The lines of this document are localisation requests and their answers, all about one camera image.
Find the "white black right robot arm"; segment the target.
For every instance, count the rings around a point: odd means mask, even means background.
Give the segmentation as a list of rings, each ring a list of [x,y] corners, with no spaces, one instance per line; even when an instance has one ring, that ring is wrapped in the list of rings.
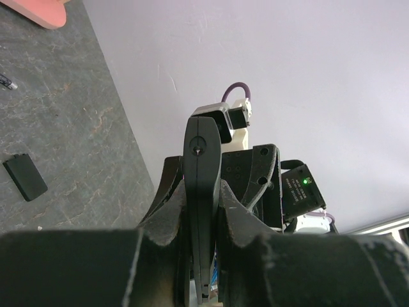
[[[223,153],[221,177],[247,210],[280,232],[294,233],[297,218],[310,212],[326,216],[327,205],[307,164],[280,161],[273,145]]]

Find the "black battery cover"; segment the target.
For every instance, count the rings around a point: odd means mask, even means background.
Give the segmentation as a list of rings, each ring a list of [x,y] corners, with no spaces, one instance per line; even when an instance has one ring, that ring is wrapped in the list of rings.
[[[27,153],[14,155],[3,162],[3,166],[26,201],[33,201],[47,192],[47,184]]]

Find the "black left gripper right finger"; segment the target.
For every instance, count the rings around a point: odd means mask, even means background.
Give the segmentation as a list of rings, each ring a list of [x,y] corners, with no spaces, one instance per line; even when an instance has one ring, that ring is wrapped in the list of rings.
[[[383,235],[279,234],[221,183],[224,306],[407,306],[408,248]]]

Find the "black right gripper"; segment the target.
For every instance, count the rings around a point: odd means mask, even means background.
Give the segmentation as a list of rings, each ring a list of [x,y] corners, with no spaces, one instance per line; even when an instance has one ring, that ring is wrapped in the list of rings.
[[[183,177],[183,157],[166,157],[155,197],[139,224],[156,214]],[[279,149],[274,144],[222,154],[226,223],[236,232],[282,232],[282,180]]]

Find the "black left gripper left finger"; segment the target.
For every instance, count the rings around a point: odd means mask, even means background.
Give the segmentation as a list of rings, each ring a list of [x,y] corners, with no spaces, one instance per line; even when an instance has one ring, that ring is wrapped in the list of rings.
[[[1,236],[2,306],[188,306],[185,185],[134,229]]]

